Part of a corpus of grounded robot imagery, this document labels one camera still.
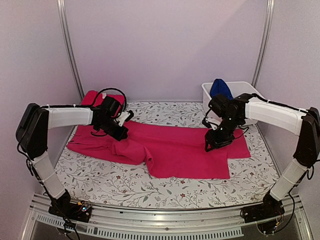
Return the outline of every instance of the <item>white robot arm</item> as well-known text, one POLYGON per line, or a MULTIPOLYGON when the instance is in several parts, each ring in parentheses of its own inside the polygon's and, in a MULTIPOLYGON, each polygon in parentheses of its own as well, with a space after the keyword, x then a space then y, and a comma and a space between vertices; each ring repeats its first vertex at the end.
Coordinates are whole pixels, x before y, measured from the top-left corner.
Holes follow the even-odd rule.
POLYGON ((57 127, 92 125, 96 131, 120 141, 128 137, 125 121, 133 117, 132 111, 112 97, 106 96, 101 105, 39 106, 30 103, 16 131, 18 151, 27 157, 32 175, 44 187, 51 199, 49 213, 76 221, 88 222, 91 215, 89 203, 71 203, 68 191, 55 173, 47 152, 48 130, 57 127))
POLYGON ((205 135, 205 150, 222 148, 235 139, 234 130, 245 119, 271 124, 299 136, 293 160, 279 180, 264 196, 263 203, 242 209, 245 222, 259 221, 283 214, 281 200, 295 187, 316 162, 320 152, 320 117, 316 108, 301 109, 244 93, 232 100, 218 94, 209 102, 210 111, 222 118, 216 129, 205 135))

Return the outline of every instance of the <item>white plastic bin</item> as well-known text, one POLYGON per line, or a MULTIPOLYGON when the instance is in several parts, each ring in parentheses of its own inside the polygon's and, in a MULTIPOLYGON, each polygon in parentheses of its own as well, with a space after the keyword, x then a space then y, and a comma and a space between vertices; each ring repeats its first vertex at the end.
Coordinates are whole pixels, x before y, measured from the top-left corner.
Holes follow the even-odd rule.
MULTIPOLYGON (((205 113, 209 110, 208 104, 212 99, 210 97, 210 89, 213 84, 214 84, 213 82, 206 82, 201 85, 203 89, 202 104, 203 104, 203 109, 205 113)), ((253 94, 253 93, 259 94, 262 97, 262 95, 250 83, 246 81, 229 81, 229 82, 226 82, 226 84, 229 87, 231 94, 234 98, 241 94, 253 94)), ((216 124, 219 124, 222 120, 213 111, 210 111, 210 113, 208 114, 208 117, 211 118, 210 121, 216 124)), ((256 123, 257 121, 255 120, 250 120, 250 119, 245 120, 245 125, 252 125, 256 123)))

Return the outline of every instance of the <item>folded cloth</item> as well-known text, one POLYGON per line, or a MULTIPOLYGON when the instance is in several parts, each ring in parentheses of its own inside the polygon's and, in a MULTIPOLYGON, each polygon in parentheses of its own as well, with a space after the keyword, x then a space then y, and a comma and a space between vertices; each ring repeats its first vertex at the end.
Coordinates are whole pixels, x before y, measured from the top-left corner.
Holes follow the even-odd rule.
MULTIPOLYGON (((92 103, 95 97, 93 92, 88 94, 83 105, 92 103)), ((146 162, 149 173, 157 178, 229 179, 227 158, 250 157, 240 129, 234 136, 241 137, 231 145, 205 152, 207 128, 158 126, 134 121, 126 122, 125 126, 129 129, 128 138, 121 141, 108 135, 92 136, 92 126, 78 126, 67 148, 111 162, 132 165, 146 162)))

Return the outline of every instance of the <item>floral pattern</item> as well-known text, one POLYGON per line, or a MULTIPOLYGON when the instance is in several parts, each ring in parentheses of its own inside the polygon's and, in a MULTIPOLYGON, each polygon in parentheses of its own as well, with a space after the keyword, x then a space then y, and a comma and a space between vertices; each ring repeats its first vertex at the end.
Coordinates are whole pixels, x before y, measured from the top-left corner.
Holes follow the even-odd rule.
MULTIPOLYGON (((203 127, 204 110, 198 102, 129 102, 128 109, 134 112, 132 120, 141 123, 203 127)), ((72 198, 93 203, 156 209, 254 203, 262 200, 279 176, 255 125, 249 127, 245 139, 251 157, 228 160, 230 179, 156 178, 145 163, 109 162, 66 147, 55 171, 72 198)))

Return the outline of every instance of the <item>blue cloth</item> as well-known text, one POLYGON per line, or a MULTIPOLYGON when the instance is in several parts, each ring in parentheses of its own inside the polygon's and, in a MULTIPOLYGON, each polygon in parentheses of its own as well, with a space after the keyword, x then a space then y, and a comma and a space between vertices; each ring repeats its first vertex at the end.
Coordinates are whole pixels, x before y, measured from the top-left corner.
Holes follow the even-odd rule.
POLYGON ((210 89, 211 98, 213 98, 215 95, 218 95, 218 94, 223 94, 230 100, 234 98, 231 94, 231 91, 228 85, 225 83, 225 81, 223 81, 220 78, 217 78, 216 80, 214 80, 212 87, 210 89))

